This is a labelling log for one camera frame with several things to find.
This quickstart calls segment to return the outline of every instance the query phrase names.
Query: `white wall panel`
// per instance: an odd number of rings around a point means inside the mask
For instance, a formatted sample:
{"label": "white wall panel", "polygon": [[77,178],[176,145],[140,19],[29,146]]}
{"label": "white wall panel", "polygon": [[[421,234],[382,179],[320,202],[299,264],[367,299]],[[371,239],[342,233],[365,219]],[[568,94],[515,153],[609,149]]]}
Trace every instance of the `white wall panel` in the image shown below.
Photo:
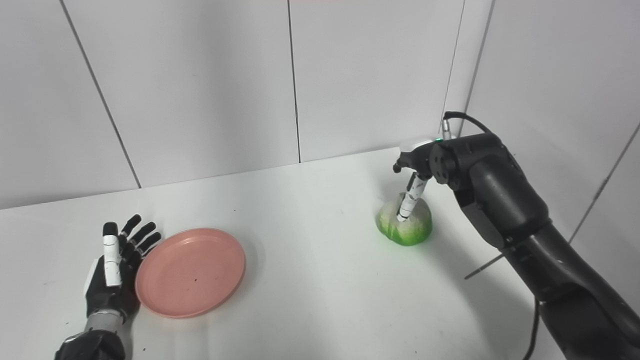
{"label": "white wall panel", "polygon": [[[460,31],[453,58],[451,79],[447,89],[445,111],[466,111],[474,72],[482,50],[492,0],[465,1]],[[451,131],[460,133],[461,120],[451,119]]]}
{"label": "white wall panel", "polygon": [[0,208],[136,187],[57,1],[0,2]]}
{"label": "white wall panel", "polygon": [[636,137],[580,227],[573,247],[640,314],[638,159]]}
{"label": "white wall panel", "polygon": [[496,0],[468,113],[515,153],[565,236],[637,124],[638,18],[633,0]]}
{"label": "white wall panel", "polygon": [[291,1],[302,160],[434,135],[462,4]]}
{"label": "white wall panel", "polygon": [[65,2],[142,186],[298,162],[286,1]]}

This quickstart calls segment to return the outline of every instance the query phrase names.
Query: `plate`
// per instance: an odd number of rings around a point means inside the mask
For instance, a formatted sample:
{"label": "plate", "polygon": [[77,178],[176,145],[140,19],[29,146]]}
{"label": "plate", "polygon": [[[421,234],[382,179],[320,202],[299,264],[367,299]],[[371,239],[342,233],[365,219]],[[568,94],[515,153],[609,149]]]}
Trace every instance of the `plate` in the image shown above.
{"label": "plate", "polygon": [[136,293],[143,306],[160,316],[200,315],[233,294],[244,265],[244,250],[233,236],[209,228],[183,231],[142,261]]}

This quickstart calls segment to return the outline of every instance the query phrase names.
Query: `robotic hand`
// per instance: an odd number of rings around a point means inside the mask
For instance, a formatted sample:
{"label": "robotic hand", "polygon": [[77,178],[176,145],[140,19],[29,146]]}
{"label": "robotic hand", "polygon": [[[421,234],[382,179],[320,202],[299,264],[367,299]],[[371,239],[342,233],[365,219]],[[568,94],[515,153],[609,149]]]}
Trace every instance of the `robotic hand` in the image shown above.
{"label": "robotic hand", "polygon": [[412,182],[434,177],[453,190],[478,233],[534,294],[567,359],[640,359],[640,318],[560,235],[547,205],[498,136],[465,113],[448,111],[444,120],[454,117],[484,133],[402,152],[394,172],[408,167],[416,171]]}
{"label": "robotic hand", "polygon": [[125,359],[118,332],[140,307],[134,288],[136,273],[149,249],[162,237],[157,232],[147,237],[156,228],[150,222],[129,238],[141,221],[140,215],[134,215],[120,234],[115,223],[104,224],[105,255],[98,260],[86,291],[84,331],[67,338],[54,360]]}

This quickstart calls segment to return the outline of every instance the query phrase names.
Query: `cable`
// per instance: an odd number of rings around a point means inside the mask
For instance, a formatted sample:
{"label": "cable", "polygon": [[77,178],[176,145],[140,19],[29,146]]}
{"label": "cable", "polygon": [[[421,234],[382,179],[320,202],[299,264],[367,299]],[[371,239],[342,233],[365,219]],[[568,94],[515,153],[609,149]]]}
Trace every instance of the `cable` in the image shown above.
{"label": "cable", "polygon": [[533,306],[533,326],[531,329],[531,341],[529,342],[529,348],[527,353],[524,354],[522,360],[529,360],[533,355],[533,350],[536,348],[536,337],[538,335],[538,325],[540,324],[540,302],[538,299],[533,299],[535,305]]}
{"label": "cable", "polygon": [[481,123],[480,121],[476,120],[473,117],[470,117],[469,115],[467,115],[466,113],[463,113],[462,111],[446,111],[444,113],[444,116],[442,117],[442,120],[449,120],[453,118],[468,120],[470,123],[479,127],[480,130],[484,131],[485,133],[491,133],[491,130],[489,130],[488,127],[484,126],[483,123]]}

